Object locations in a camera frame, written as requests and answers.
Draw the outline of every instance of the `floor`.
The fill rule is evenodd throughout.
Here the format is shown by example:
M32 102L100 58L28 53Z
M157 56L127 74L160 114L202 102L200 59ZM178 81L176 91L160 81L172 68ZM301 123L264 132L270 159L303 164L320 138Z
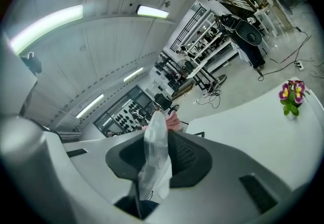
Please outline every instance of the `floor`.
M199 105L198 103L204 104L208 102L208 98L205 99L203 91L196 86L189 93L174 101L174 104L180 105L177 112L178 118L182 121L190 122L196 118L234 108L267 93L292 77L303 80L306 86L324 104L324 79L310 75L311 70L315 70L319 75L324 76L324 64L322 66L314 66L314 64L320 64L324 61L322 28L309 4L299 4L292 11L294 14L291 18L295 25L309 36L312 36L300 49L298 58L305 60L314 59L313 63L302 61L305 67L303 71L299 71L294 64L291 64L282 71L264 76L264 80L260 82L258 81L258 73L248 63L240 60L239 56L235 56L226 66L220 67L217 71L213 72L215 77L222 74L227 75L226 81L221 86L219 107L214 109L210 103ZM263 74L279 70L294 61L297 53L282 64L279 64L302 44L306 39L306 34L293 29L288 32L279 31L279 35L276 38L273 35L267 35L264 39L269 45L269 51L268 55L264 56L266 65L262 71ZM213 107L217 107L219 97L216 97L211 103Z

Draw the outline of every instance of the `white ceiling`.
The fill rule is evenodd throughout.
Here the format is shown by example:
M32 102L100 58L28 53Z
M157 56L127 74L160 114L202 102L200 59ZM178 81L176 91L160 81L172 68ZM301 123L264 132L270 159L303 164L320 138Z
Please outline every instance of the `white ceiling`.
M163 6L165 1L171 1L168 8ZM27 116L60 130L82 128L95 120L152 68L194 1L14 0L3 24L10 39L50 13L84 6L83 19L49 32L23 51L33 51L43 66L36 75L38 84ZM166 10L169 17L139 17L135 14L139 4ZM142 74L134 81L123 82L142 66ZM84 115L85 120L74 117L101 93L104 98Z

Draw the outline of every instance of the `potted flower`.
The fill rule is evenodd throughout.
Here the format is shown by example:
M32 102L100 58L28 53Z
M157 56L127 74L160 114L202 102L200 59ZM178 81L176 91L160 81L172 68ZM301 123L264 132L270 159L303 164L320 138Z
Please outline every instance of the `potted flower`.
M303 103L306 91L303 81L291 81L282 85L279 92L280 102L283 106L283 114L293 119L299 115L298 107Z

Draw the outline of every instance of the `power strip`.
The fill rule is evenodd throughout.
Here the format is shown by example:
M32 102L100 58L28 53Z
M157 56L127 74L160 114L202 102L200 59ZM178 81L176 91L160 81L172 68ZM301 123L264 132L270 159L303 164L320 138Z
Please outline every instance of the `power strip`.
M299 71L303 71L305 69L301 61L296 62L296 67L298 67Z

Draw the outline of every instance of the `pink object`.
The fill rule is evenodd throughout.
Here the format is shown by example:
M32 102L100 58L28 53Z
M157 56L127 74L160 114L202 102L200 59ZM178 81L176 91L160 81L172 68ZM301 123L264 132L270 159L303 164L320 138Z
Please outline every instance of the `pink object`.
M175 110L170 113L170 116L166 119L167 129L179 130L181 121L178 119Z

